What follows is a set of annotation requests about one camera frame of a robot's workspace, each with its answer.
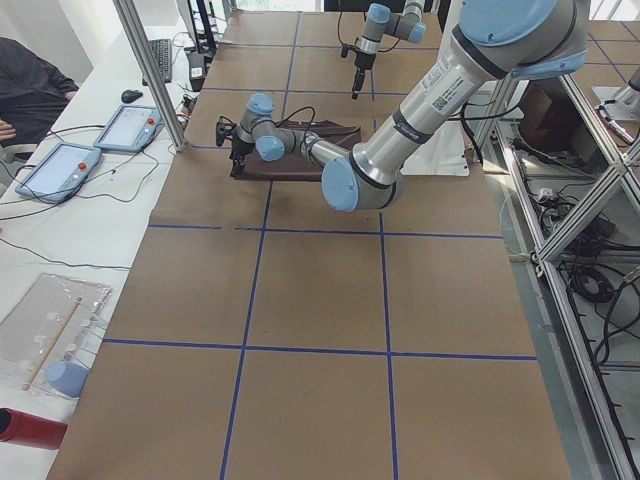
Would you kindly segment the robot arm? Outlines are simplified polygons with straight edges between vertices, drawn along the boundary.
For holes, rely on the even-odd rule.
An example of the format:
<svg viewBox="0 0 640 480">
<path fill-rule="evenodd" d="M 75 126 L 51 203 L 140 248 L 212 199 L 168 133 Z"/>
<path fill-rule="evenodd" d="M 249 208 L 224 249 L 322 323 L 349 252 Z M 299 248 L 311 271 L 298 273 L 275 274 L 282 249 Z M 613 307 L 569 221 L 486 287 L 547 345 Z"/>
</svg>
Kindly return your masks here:
<svg viewBox="0 0 640 480">
<path fill-rule="evenodd" d="M 505 76 L 547 79 L 584 64 L 587 1 L 464 1 L 449 47 L 371 138 L 345 150 L 313 132 L 281 128 L 274 104 L 253 94 L 237 123 L 216 125 L 241 164 L 258 152 L 265 162 L 302 155 L 323 168 L 322 193 L 337 211 L 382 209 L 401 195 L 405 161 L 487 81 Z"/>
<path fill-rule="evenodd" d="M 424 6 L 424 1 L 406 1 L 401 13 L 393 13 L 388 6 L 379 3 L 372 3 L 368 7 L 362 35 L 354 45 L 343 43 L 341 50 L 342 58 L 349 51 L 353 51 L 356 56 L 353 100 L 358 98 L 362 90 L 366 72 L 373 69 L 384 35 L 414 44 L 422 41 L 426 33 L 426 25 L 422 22 Z"/>
</svg>

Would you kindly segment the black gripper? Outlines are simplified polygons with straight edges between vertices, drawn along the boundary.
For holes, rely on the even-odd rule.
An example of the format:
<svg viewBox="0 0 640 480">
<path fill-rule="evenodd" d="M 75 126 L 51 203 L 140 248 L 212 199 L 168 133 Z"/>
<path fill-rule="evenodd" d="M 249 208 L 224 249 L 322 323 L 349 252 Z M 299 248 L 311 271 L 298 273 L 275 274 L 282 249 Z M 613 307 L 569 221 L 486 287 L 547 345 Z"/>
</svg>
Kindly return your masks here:
<svg viewBox="0 0 640 480">
<path fill-rule="evenodd" d="M 351 89 L 352 100 L 358 99 L 360 91 L 363 88 L 364 81 L 366 79 L 366 71 L 373 69 L 374 62 L 375 62 L 374 54 L 363 52 L 363 51 L 356 52 L 356 59 L 355 59 L 354 65 L 357 68 L 357 70 L 354 74 L 354 79 L 353 79 L 353 84 Z"/>
<path fill-rule="evenodd" d="M 239 177 L 245 171 L 245 157 L 253 151 L 253 144 L 246 142 L 239 137 L 232 139 L 232 168 L 230 171 L 231 177 Z"/>
</svg>

